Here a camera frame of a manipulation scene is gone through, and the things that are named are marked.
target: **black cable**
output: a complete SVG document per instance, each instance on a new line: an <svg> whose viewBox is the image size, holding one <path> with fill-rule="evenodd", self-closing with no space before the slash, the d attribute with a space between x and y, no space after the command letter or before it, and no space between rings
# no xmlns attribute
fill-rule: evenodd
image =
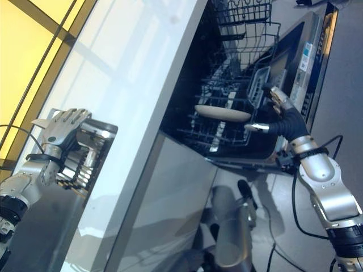
<svg viewBox="0 0 363 272"><path fill-rule="evenodd" d="M272 255L273 255L273 252L275 251L275 247L276 247L276 243L273 243L272 249L270 251L270 256L268 257L268 264L267 264L266 272L269 272L270 271L271 261L272 261Z"/></svg>
<svg viewBox="0 0 363 272"><path fill-rule="evenodd" d="M27 133L33 140L34 142L36 143L36 145L38 146L39 150L44 154L44 150L43 148L41 148L39 142L37 141L37 139L30 133L30 131L26 130L26 129L23 129L22 127L18 127L18 126L14 126L14 125L0 125L0 127L4 127L4 126L7 126L7 127L12 127L12 128L16 128L16 129L19 129L20 131L22 132L25 132Z"/></svg>
<svg viewBox="0 0 363 272"><path fill-rule="evenodd" d="M338 144L337 144L337 146L336 146L336 148L335 148L335 152L334 152L334 155L333 155L333 160L335 160L335 158L336 158L336 155L338 154L338 151L339 151L339 148L340 148L340 145L341 145L341 143L342 143L342 141L343 141L343 135L337 135L337 136L335 136L334 138L332 138L332 139L330 139L328 142L326 142L325 144L323 144L321 147L325 147L325 146L327 146L327 145L329 145L329 144L331 144L332 142L334 142L335 140L337 140L339 138L339 141L338 141Z"/></svg>
<svg viewBox="0 0 363 272"><path fill-rule="evenodd" d="M291 264L292 266L294 266L296 269L300 270L301 272L305 272L304 269L298 267L296 264L292 263L291 261L289 261L284 255L282 255L280 252L277 251L277 249L275 248L275 252L281 257L283 258L286 262L288 262L289 264Z"/></svg>
<svg viewBox="0 0 363 272"><path fill-rule="evenodd" d="M273 235L273 232L272 232L272 222L271 222L271 213L270 213L270 210L265 206L265 205L262 205L263 208L265 209L265 211L267 212L267 215L268 215L268 228L269 228L269 231L270 231L270 235L271 235L271 238L273 240L273 243L274 245L280 247L278 245L278 243L276 242L276 239L275 239L275 236ZM280 253L279 251L277 251L277 249L275 248L275 252L281 257L283 258L286 262L288 262L289 264L291 264L292 266L294 266L296 269L298 269L299 271L301 272L305 272L305 270L301 267L299 267L298 265L294 264L292 261L290 261L289 259L287 259L284 255L282 255L282 253Z"/></svg>
<svg viewBox="0 0 363 272"><path fill-rule="evenodd" d="M334 268L334 264L336 262L336 259L334 258L332 261L331 261L331 264L330 264L330 268L329 268L329 272L333 272L333 268Z"/></svg>
<svg viewBox="0 0 363 272"><path fill-rule="evenodd" d="M336 158L336 155L338 154L339 152L339 148L340 148L340 145L343 141L343 136L342 135L337 135L335 137L333 137L332 139L330 139L328 142L326 142L325 144L321 145L321 147L325 147L327 145L330 145L332 142L334 142L335 140L339 139L338 141L338 144L335 148L335 152L334 152L334 155L333 155L333 159ZM320 239L324 239L324 240L329 240L328 237L326 236L321 236L321 235L317 235L317 234L313 234L313 233L309 233L307 231L304 231L300 224L299 224L299 221L297 219L297 213L296 213L296 203L295 203L295 190L296 190L296 179L297 179L297 174L295 173L294 174L294 179L293 179L293 186L292 186L292 193L291 193L291 197L292 197L292 204L293 204L293 214L294 214L294 220L295 220L295 224L297 226L297 228L304 234L306 235L309 235L311 237L315 237L315 238L320 238Z"/></svg>
<svg viewBox="0 0 363 272"><path fill-rule="evenodd" d="M309 233L307 231L304 231L299 224L299 221L297 219L297 214L296 214L296 204L295 204L295 190L296 190L296 179L297 179L297 173L294 174L294 179L293 179L293 186L291 189L291 199L292 199L292 204L293 204L293 215L294 215L294 220L295 220L295 224L297 226L297 228L304 233L305 235L311 236L311 237L315 237L315 238L320 238L320 239L324 239L324 240L329 240L328 237L326 236L321 236L321 235L317 235L317 234L313 234L313 233Z"/></svg>

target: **dishwasher label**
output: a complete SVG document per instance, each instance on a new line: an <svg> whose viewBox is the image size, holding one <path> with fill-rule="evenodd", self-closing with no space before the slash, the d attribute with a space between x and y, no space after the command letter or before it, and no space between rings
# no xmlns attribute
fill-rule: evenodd
<svg viewBox="0 0 363 272"><path fill-rule="evenodd" d="M309 42L307 42L305 44L304 50L302 52L302 58L301 58L301 62L300 62L300 69L303 70L304 72L306 72L307 67L309 65L309 59L311 56L311 51L312 51L313 45Z"/></svg>

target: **yellow wall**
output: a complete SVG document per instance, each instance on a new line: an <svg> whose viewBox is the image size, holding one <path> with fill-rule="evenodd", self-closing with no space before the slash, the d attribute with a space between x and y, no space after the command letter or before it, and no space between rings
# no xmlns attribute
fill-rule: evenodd
<svg viewBox="0 0 363 272"><path fill-rule="evenodd" d="M60 23L71 0L33 0L39 8L57 23ZM78 0L64 28L69 29L84 0ZM8 0L0 0L0 124L8 124L36 70L53 34L38 24ZM14 125L19 126L29 108L36 91L53 60L61 40L57 39L48 53ZM5 132L0 127L0 139ZM11 129L0 150L0 159L5 159L15 138L16 129Z"/></svg>

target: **robotic hand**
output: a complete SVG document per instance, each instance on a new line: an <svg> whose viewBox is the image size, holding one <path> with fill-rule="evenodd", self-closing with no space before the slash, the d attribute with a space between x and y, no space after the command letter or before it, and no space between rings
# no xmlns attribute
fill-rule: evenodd
<svg viewBox="0 0 363 272"><path fill-rule="evenodd" d="M290 99L279 88L266 85L282 120L247 124L245 129L284 136L300 161L298 177L310 192L311 203L328 233L341 271L363 271L363 215L341 180L336 161L319 148Z"/></svg>
<svg viewBox="0 0 363 272"><path fill-rule="evenodd" d="M60 112L51 120L35 120L44 128L43 154L29 154L17 174L0 183L0 270L9 255L9 243L24 213L41 197L40 187L56 181L64 157L78 146L76 132L91 113L85 109Z"/></svg>

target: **dishwasher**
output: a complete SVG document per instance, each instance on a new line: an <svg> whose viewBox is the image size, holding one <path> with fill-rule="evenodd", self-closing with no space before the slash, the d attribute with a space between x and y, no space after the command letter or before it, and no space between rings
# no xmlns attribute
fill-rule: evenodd
<svg viewBox="0 0 363 272"><path fill-rule="evenodd" d="M245 131L242 122L203 117L195 105L247 112L247 122L275 122L262 90L270 82L290 97L309 131L313 124L337 9L328 3L280 36L271 8L269 0L208 2L161 124L161 131L220 167L279 172L287 142Z"/></svg>

